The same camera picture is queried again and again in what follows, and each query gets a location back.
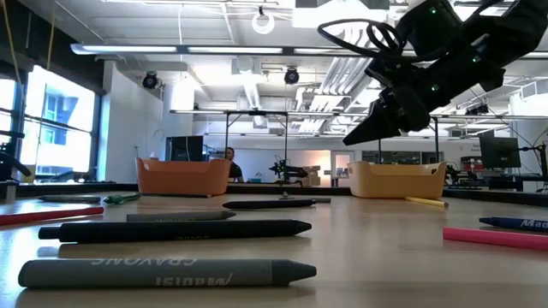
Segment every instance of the pink crayon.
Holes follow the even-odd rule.
[[[548,236],[536,234],[445,227],[444,240],[461,240],[481,244],[548,250]]]

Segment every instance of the wooden table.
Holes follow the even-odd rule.
[[[128,213],[221,210],[228,200],[144,197],[108,207],[98,220],[123,221]],[[0,229],[0,307],[546,307],[548,254],[442,240],[442,227],[482,227],[481,216],[548,219],[548,210],[459,199],[448,210],[405,201],[332,197],[331,204],[296,210],[239,211],[232,219],[292,218],[310,222],[300,236],[275,239],[201,240],[60,245],[38,240],[44,225]],[[80,208],[21,200],[0,213]],[[209,289],[24,290],[21,266],[34,258],[289,258],[313,264],[318,275],[290,287]]]

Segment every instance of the person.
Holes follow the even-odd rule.
[[[233,162],[234,160],[234,149],[231,147],[226,148],[226,159],[230,160],[232,164],[230,165],[230,173],[229,178],[238,181],[240,183],[243,183],[243,174],[241,173],[241,168],[236,163]]]

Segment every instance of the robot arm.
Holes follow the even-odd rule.
[[[500,87],[505,73],[502,68],[539,45],[548,27],[548,0],[516,0],[503,16],[480,15],[497,2],[500,0],[482,1],[464,22],[447,0],[425,0],[408,11],[396,28],[368,20],[321,25],[319,34],[326,39],[373,57],[366,74],[385,86],[379,99],[371,103],[368,117],[344,144],[420,131],[430,123],[430,112],[470,87],[480,84],[486,92]],[[324,30],[351,21],[369,22],[368,36],[380,52],[348,44]],[[372,27],[383,34],[387,45],[373,38]],[[402,56],[407,42],[417,56]],[[434,62],[427,68],[416,64],[424,61]]]

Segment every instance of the red crayon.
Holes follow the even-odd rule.
[[[536,234],[445,227],[444,240],[460,240],[516,248],[548,250],[548,236]]]
[[[25,214],[10,214],[0,215],[0,226],[6,226],[17,223],[39,222],[49,219],[85,216],[85,215],[97,215],[103,214],[103,207],[97,206],[81,210],[52,210],[46,212],[37,213],[25,213]]]

